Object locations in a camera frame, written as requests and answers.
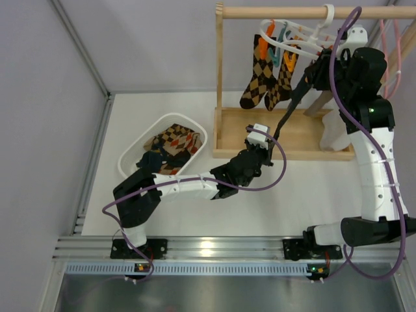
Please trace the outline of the black sock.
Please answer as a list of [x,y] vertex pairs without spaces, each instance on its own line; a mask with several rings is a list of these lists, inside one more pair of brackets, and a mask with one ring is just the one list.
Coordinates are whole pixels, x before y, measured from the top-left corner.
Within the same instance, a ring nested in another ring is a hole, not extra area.
[[312,89],[317,76],[318,67],[318,62],[315,62],[304,70],[302,78],[300,79],[296,88],[292,91],[291,101],[287,107],[287,111],[277,124],[277,128],[274,132],[274,139],[278,140],[281,129],[286,124],[295,108],[297,108],[297,106],[300,104],[303,97]]

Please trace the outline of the white clip sock hanger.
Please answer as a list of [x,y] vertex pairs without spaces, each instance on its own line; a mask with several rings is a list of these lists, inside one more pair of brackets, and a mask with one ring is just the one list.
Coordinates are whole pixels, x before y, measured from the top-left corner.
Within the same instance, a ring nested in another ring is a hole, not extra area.
[[270,57],[275,67],[285,63],[292,72],[300,57],[315,61],[323,49],[331,49],[335,37],[324,30],[333,22],[335,7],[324,7],[326,17],[313,29],[286,19],[264,19],[259,28],[260,59]]

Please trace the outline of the teal patterned sock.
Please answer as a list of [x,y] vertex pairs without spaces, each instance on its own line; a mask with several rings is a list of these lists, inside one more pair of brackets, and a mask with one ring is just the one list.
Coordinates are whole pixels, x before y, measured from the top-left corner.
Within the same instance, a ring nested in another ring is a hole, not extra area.
[[138,169],[147,168],[151,173],[164,175],[171,173],[167,165],[168,154],[165,151],[147,151],[136,163]]

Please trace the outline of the tan brown sock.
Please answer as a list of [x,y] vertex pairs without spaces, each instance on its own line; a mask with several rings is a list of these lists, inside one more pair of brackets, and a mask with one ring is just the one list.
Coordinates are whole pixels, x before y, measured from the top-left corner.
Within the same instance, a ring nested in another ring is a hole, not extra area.
[[317,117],[326,104],[333,99],[332,91],[325,90],[320,93],[318,98],[304,111],[303,115],[314,118]]

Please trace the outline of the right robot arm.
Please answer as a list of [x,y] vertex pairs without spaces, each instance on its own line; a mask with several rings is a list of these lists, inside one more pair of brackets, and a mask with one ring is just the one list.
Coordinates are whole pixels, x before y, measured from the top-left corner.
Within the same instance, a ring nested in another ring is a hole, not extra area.
[[360,216],[309,227],[306,233],[319,246],[399,242],[404,249],[406,238],[415,234],[415,219],[408,215],[397,181],[393,108],[378,93],[387,68],[384,54],[360,47],[347,57],[329,52],[320,57],[328,64],[326,80],[356,154],[362,204]]

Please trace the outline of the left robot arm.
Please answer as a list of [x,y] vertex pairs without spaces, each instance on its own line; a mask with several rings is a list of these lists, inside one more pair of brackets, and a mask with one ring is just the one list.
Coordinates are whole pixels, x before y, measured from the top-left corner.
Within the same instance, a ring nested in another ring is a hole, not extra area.
[[246,143],[246,148],[229,162],[200,175],[161,175],[149,168],[137,170],[113,189],[119,200],[140,189],[141,194],[116,204],[127,247],[147,243],[145,223],[161,202],[200,198],[219,200],[234,196],[239,187],[248,187],[261,175],[263,166],[272,166],[269,147]]

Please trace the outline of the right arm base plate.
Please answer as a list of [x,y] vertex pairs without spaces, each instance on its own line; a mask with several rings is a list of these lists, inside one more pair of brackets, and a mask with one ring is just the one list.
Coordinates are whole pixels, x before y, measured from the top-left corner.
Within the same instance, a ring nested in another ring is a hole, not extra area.
[[305,239],[283,239],[283,253],[286,260],[325,260],[342,259],[341,247],[338,245],[321,246]]

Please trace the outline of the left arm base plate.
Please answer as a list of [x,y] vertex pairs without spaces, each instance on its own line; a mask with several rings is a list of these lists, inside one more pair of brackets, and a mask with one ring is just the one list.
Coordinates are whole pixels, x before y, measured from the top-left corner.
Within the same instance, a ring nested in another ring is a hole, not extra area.
[[[148,239],[145,245],[139,246],[140,250],[150,260],[164,259],[167,253],[166,239]],[[110,251],[111,259],[142,259],[142,256],[137,254],[133,249],[128,247],[124,239],[114,239]]]

